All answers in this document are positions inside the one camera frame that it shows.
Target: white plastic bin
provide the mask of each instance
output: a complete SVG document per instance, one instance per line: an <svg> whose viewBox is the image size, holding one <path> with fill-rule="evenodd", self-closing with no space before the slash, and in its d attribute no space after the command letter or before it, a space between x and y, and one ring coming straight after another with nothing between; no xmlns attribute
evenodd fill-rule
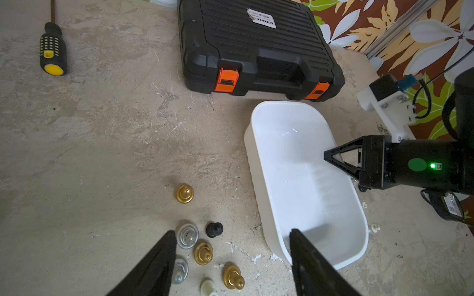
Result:
<svg viewBox="0 0 474 296"><path fill-rule="evenodd" d="M289 235L298 228L335 269L364 254L367 220L350 177L323 158L336 143L316 109L299 102L260 103L244 141L273 253L291 264Z"/></svg>

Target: robotic arm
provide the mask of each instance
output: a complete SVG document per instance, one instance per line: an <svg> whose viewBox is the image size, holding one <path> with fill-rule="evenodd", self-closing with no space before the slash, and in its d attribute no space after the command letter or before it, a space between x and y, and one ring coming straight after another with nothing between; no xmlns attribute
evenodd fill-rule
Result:
<svg viewBox="0 0 474 296"><path fill-rule="evenodd" d="M421 192L422 197L443 219L463 222L464 212L453 192L474 195L473 81L474 68L460 74L455 80L455 91L443 108L443 122L455 140L450 142L405 140L406 134L397 127L395 137L363 136L326 151L324 159L357 179L359 189L363 192L372 188L387 189L400 184L426 188ZM371 85L361 92L368 93L369 87L374 89ZM401 91L378 101L376 94L372 92L371 104L376 110L382 108L383 104L388 103L384 100L393 100L397 93ZM456 107L458 132L449 122L454 107ZM359 150L357 166L338 161L333 157L355 149Z"/></svg>

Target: screwdriver handle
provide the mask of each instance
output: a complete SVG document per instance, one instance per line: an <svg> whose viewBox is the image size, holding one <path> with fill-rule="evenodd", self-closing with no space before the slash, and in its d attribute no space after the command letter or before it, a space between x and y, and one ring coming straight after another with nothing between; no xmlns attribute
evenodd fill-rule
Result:
<svg viewBox="0 0 474 296"><path fill-rule="evenodd" d="M39 41L39 62L41 68L54 76L67 73L66 43L63 41L61 28L48 22L45 24L45 33Z"/></svg>

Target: concrete floor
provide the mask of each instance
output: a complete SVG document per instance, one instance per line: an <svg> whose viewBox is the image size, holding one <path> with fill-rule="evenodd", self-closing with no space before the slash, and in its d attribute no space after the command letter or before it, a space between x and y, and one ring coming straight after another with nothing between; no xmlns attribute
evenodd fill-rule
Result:
<svg viewBox="0 0 474 296"><path fill-rule="evenodd" d="M70 73L45 74L38 39L49 1L2 1L0 71L0 287L3 295L105 295L181 219L210 240L211 264L188 258L171 295L220 295L219 264L236 263L242 295L295 295L290 266L271 260L243 141L253 108L282 95L204 95L186 89L176 11L137 0L60 0L57 22ZM334 49L346 76L339 95L311 103L343 144L383 131L355 93L377 78L365 56ZM174 198L191 184L188 205ZM404 186L359 193L371 233L365 255L341 269L362 295L469 295L474 238ZM231 251L231 245L237 247ZM187 257L191 251L178 249Z"/></svg>

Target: black cable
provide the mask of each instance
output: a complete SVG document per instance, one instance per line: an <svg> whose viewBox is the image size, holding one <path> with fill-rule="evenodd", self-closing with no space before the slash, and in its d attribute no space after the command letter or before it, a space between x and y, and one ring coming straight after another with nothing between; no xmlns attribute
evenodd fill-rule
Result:
<svg viewBox="0 0 474 296"><path fill-rule="evenodd" d="M438 74L435 78L431 79L430 81L428 82L424 82L423 79L421 79L419 81L421 87L417 90L417 92L415 93L415 96L413 96L413 105L416 104L416 99L418 98L418 94L420 93L420 91L423 89L425 90L425 93L426 93L426 100L428 100L428 109L425 113L425 115L422 115L422 116L416 116L415 118L417 119L423 119L423 118L426 118L429 113L431 112L431 93L429 92L428 90L428 87L427 85L432 83L433 81L435 81L436 79L438 79L439 77L441 77L444 73L448 72L449 70L453 69L454 67L456 67L460 62L462 62L463 59L465 59L468 55L470 55L472 52L474 51L474 47L471 48L470 51L468 51L465 55L463 55L459 60L457 60L454 64L452 64L451 66L447 67L444 71L442 71L440 74Z"/></svg>
<svg viewBox="0 0 474 296"><path fill-rule="evenodd" d="M416 92L415 96L413 97L413 104L415 104L416 102L416 97L418 96L418 93L421 91L421 89L424 89L425 90L425 94L426 94L426 100L428 101L428 109L426 109L426 113L425 115L422 115L422 116L416 116L415 118L417 119L423 119L425 117L427 117L430 112L431 112L431 93L429 92L429 89L428 89L428 85L425 83L425 81L423 79L421 79L419 81L419 83L421 84L421 87L419 88L419 90Z"/></svg>

